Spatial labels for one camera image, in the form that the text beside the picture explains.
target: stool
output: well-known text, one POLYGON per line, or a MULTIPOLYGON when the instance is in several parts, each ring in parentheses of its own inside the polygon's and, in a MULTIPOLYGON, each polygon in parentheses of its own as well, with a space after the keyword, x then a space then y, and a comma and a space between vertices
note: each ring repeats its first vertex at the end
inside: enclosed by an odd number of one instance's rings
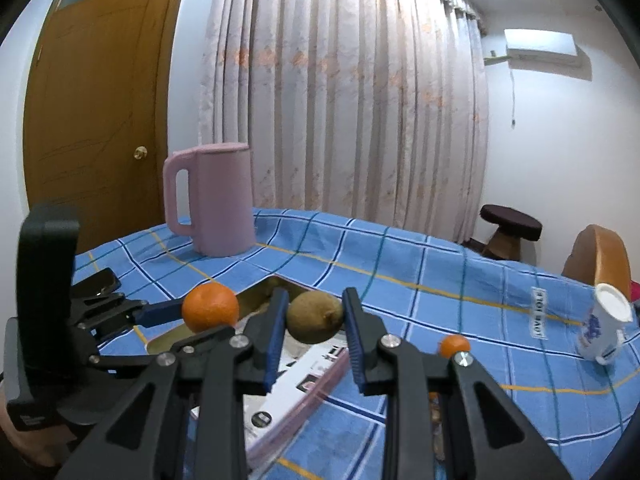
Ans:
POLYGON ((535 218, 511 207, 485 204, 480 210, 480 218, 498 229, 482 250, 482 256, 497 260, 520 261, 520 239, 537 242, 540 240, 542 224, 535 218))

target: white air conditioner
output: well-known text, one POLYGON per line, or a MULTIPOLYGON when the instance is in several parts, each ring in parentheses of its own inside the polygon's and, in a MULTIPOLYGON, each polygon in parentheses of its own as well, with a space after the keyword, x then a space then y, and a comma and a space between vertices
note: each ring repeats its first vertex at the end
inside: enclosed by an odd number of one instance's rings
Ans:
POLYGON ((564 32, 507 28, 507 56, 510 59, 544 61, 578 66, 578 49, 574 37, 564 32))

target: black circular logo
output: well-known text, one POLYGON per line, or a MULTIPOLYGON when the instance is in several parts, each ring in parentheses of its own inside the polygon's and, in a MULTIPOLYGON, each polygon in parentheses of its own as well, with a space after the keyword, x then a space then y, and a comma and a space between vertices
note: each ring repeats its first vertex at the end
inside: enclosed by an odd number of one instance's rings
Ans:
POLYGON ((267 412, 256 412, 251 418, 251 422, 256 428, 266 428, 272 420, 273 417, 267 412))

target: pitcher handle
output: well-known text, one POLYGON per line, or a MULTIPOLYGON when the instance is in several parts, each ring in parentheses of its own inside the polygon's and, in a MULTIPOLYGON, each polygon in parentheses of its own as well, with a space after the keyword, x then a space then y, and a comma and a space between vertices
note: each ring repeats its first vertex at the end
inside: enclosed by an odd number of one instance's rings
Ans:
POLYGON ((195 160, 192 150, 175 152, 167 158, 162 168, 162 182, 164 185, 164 219, 169 229, 178 236, 193 236, 193 214, 191 224, 181 224, 178 221, 177 198, 175 194, 175 177, 180 170, 191 172, 195 160))
POLYGON ((616 356, 620 353, 620 350, 622 350, 622 345, 625 343, 625 333, 620 329, 616 330, 616 333, 618 335, 618 343, 616 344, 616 349, 611 354, 609 354, 609 357, 607 357, 606 359, 601 355, 597 356, 596 361, 598 362, 598 364, 601 364, 602 366, 610 364, 610 362, 612 362, 613 359, 615 359, 616 356))

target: curtain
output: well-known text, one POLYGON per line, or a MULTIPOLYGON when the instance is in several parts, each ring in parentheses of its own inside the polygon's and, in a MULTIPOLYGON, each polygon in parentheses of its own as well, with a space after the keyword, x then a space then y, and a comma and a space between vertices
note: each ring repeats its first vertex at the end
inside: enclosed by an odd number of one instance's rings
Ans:
POLYGON ((465 0, 213 0, 200 142, 248 142, 254 204, 462 241, 487 90, 465 0))

